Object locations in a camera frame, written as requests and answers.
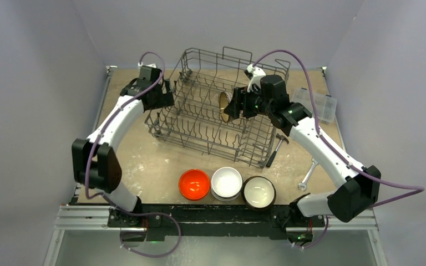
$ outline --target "wall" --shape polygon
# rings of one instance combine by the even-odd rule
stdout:
[[[0,0],[0,265],[41,265],[105,68],[70,0]]]
[[[426,0],[365,1],[326,75],[348,151],[426,187]],[[390,264],[426,265],[426,191],[375,212]]]
[[[74,2],[106,65],[134,66],[152,50],[173,67],[187,48],[220,52],[226,45],[252,51],[256,59],[290,49],[307,67],[322,67],[363,0]]]

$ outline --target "rack handle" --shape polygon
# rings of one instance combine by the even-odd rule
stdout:
[[[248,54],[249,55],[249,63],[250,64],[252,63],[252,53],[251,52],[246,51],[246,50],[242,50],[242,49],[237,49],[237,48],[234,48],[234,47],[229,47],[229,46],[223,46],[223,52],[221,54],[221,59],[225,59],[225,49],[230,49],[230,50],[234,50],[234,51],[243,52],[243,53]]]

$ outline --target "wooden table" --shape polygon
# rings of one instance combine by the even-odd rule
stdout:
[[[172,70],[166,71],[165,76],[169,76],[171,72]],[[327,94],[327,86],[321,70],[309,71],[309,74],[313,90],[317,93]],[[232,70],[219,70],[217,75],[224,79],[235,80],[237,74],[236,71]],[[137,76],[138,70],[136,69],[116,69],[114,71],[102,107],[99,124],[115,106],[121,89]],[[303,72],[290,71],[287,82],[287,91],[290,97],[296,88],[301,87],[307,87]],[[277,191],[275,204],[289,204],[305,193],[299,191],[297,186],[310,169],[311,155],[292,140],[290,140],[289,145],[282,144],[271,168],[259,169],[248,166],[244,162],[234,163],[231,160],[202,154],[189,148],[156,139],[148,133],[148,126],[144,124],[147,115],[148,112],[144,113],[133,123],[116,152],[123,171],[122,181],[132,193],[139,195],[144,203],[221,204],[223,202],[215,199],[210,193],[200,201],[190,202],[186,200],[179,192],[178,182],[180,176],[189,169],[199,168],[211,177],[218,168],[224,166],[237,169],[243,180],[255,175],[267,177]],[[336,122],[321,123],[321,127],[336,143],[341,145]],[[331,179],[320,166],[316,167],[308,182],[306,193],[322,193],[332,190],[335,190],[335,187]],[[84,193],[80,194],[78,202],[88,202]],[[104,201],[101,198],[95,198],[91,202]],[[229,204],[243,203],[241,197],[229,202]]]

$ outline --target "clear plastic box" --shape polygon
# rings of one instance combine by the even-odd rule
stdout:
[[[337,99],[330,95],[313,92],[317,117],[325,122],[333,122],[336,117]],[[312,112],[310,92],[305,88],[296,88],[291,101],[301,103]]]

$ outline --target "hammer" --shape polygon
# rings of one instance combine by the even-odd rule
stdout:
[[[277,155],[278,148],[280,148],[280,145],[282,145],[282,142],[285,140],[287,142],[287,144],[290,144],[287,137],[285,137],[285,136],[282,136],[282,135],[277,133],[277,135],[275,137],[280,139],[280,142],[278,143],[277,147],[275,148],[275,151],[272,153],[272,156],[270,156],[270,159],[268,159],[268,162],[265,165],[267,168],[269,168],[272,165],[273,159],[275,159],[275,155]]]

